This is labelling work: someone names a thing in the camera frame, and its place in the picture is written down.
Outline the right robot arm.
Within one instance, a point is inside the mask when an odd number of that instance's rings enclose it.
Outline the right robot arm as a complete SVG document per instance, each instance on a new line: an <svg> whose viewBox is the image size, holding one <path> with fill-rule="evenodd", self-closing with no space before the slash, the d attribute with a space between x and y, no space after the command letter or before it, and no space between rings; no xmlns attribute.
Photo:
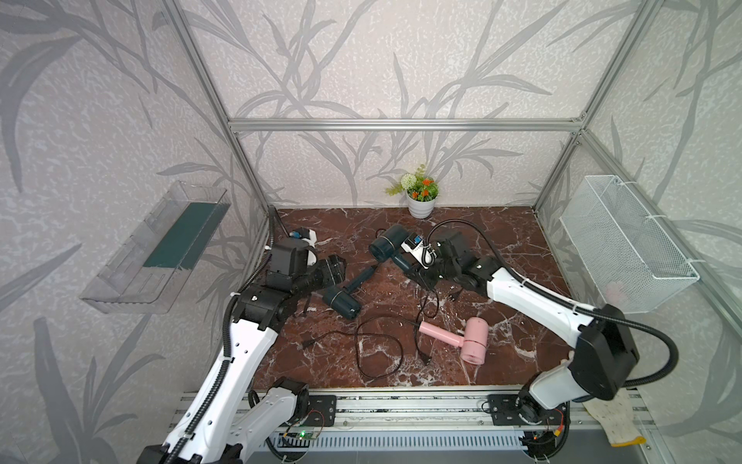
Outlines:
<svg viewBox="0 0 742 464"><path fill-rule="evenodd" d="M571 348L569 359L535 374L521 388L516 406L527 423L536 425L546 412L573 400L612 400L622 388L658 382L678 365L679 350L667 334L627 319L613 305L583 304L522 276L496 247L488 256L477 256L466 240L452 232L437 243L430 237L411 236L403 248L436 278L455 281L465 290L508 305ZM632 378L630 374L641 359L633 338L636 331L660 340L669 355L657 371Z"/></svg>

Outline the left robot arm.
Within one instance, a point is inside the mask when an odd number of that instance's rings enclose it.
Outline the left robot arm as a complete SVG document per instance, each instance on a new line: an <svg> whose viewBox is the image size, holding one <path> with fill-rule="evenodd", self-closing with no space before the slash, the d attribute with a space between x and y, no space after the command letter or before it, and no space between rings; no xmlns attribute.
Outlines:
<svg viewBox="0 0 742 464"><path fill-rule="evenodd" d="M346 262L320 258L317 234L301 227L276 240L259 269L233 293L222 321L222 348L183 419L160 445L141 452L141 463L245 463L282 425L309 413L307 385L277 380L239 415L260 363L299 302L345 278Z"/></svg>

